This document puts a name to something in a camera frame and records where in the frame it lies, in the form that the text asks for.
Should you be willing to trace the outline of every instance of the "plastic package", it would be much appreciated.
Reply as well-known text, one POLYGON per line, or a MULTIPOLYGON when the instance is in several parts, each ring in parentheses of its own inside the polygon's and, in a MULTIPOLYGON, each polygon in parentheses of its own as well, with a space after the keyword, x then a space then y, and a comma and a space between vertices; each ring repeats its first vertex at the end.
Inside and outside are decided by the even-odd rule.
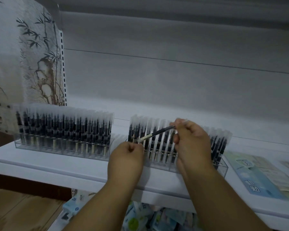
POLYGON ((114 114, 37 103, 13 105, 16 148, 108 160, 114 114))
MULTIPOLYGON (((137 140, 161 130, 170 125, 170 121, 134 115, 131 117, 128 141, 137 143, 137 140)), ((211 140, 211 159, 214 167, 225 177, 228 166, 222 159, 226 146, 229 144, 232 133, 222 129, 202 127, 211 140)), ((144 140, 145 165, 172 172, 177 171, 178 153, 174 149, 173 136, 176 130, 170 129, 159 135, 144 140)))

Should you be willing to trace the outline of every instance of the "right hand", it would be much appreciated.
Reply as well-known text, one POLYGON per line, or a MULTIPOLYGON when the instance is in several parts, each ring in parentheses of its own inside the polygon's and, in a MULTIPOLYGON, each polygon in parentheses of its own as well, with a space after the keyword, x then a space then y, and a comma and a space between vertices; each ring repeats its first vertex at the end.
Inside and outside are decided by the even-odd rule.
POLYGON ((211 161, 210 137, 192 121, 183 124, 184 119, 177 118, 174 124, 178 131, 173 137, 178 152, 177 167, 185 180, 195 174, 203 174, 213 168, 211 161))

